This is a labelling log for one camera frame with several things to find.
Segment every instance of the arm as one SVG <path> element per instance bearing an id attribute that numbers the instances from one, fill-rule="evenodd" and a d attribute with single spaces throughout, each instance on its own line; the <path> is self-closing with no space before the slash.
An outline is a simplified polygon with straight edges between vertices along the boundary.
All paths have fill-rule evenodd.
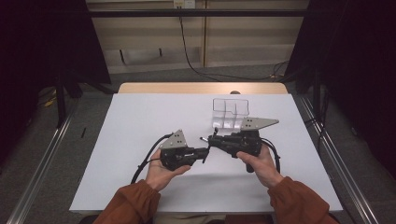
<path id="1" fill-rule="evenodd" d="M 146 180 L 120 188 L 105 210 L 95 220 L 94 224 L 115 223 L 145 223 L 157 211 L 161 194 L 171 179 L 190 170 L 190 166 L 181 166 L 175 171 L 163 167 L 160 161 L 161 151 L 157 150 L 152 156 L 148 167 Z"/>
<path id="2" fill-rule="evenodd" d="M 236 156 L 250 164 L 260 182 L 268 188 L 278 223 L 337 223 L 329 216 L 329 205 L 312 189 L 277 172 L 267 146 L 262 146 L 258 158 L 244 152 Z"/>

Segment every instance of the white tabletop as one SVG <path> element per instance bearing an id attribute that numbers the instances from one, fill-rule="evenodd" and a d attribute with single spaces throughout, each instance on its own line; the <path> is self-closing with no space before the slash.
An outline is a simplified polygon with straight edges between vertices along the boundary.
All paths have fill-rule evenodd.
<path id="1" fill-rule="evenodd" d="M 70 211 L 102 211 L 118 188 L 128 185 L 152 145 L 182 129 L 189 147 L 206 147 L 199 137 L 213 133 L 212 100 L 246 99 L 249 116 L 279 119 L 260 130 L 281 157 L 281 174 L 305 183 L 331 211 L 342 210 L 297 107 L 289 94 L 115 94 Z M 220 135 L 230 131 L 220 131 Z M 146 167 L 138 179 L 145 178 Z M 212 147 L 161 191 L 158 213 L 255 214 L 272 212 L 269 196 L 245 164 Z"/>

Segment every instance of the clear plastic box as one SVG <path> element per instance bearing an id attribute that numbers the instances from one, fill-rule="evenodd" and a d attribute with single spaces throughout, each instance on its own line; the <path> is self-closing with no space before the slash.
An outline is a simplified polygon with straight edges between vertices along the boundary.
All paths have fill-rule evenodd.
<path id="1" fill-rule="evenodd" d="M 240 129 L 248 114 L 248 100 L 213 99 L 213 128 Z"/>

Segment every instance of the black curtain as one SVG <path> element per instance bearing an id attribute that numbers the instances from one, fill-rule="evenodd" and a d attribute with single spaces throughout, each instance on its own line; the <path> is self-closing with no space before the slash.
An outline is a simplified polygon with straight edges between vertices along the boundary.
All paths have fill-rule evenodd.
<path id="1" fill-rule="evenodd" d="M 38 92 L 54 86 L 57 76 L 110 82 L 92 19 L 84 12 L 85 0 L 1 1 L 1 161 L 32 117 Z"/>
<path id="2" fill-rule="evenodd" d="M 308 9 L 330 17 L 305 18 L 286 76 L 299 92 L 315 72 L 373 155 L 396 176 L 396 4 L 391 0 L 312 0 Z"/>

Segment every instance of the orange sleeve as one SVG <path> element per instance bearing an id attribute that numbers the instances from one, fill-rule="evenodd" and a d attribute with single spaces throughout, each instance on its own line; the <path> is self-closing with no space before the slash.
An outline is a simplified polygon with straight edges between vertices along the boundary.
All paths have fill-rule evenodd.
<path id="1" fill-rule="evenodd" d="M 93 223 L 145 223 L 156 213 L 160 197 L 160 193 L 140 180 L 136 184 L 120 188 Z"/>
<path id="2" fill-rule="evenodd" d="M 329 216 L 329 205 L 305 184 L 285 177 L 268 189 L 277 223 L 338 223 Z"/>

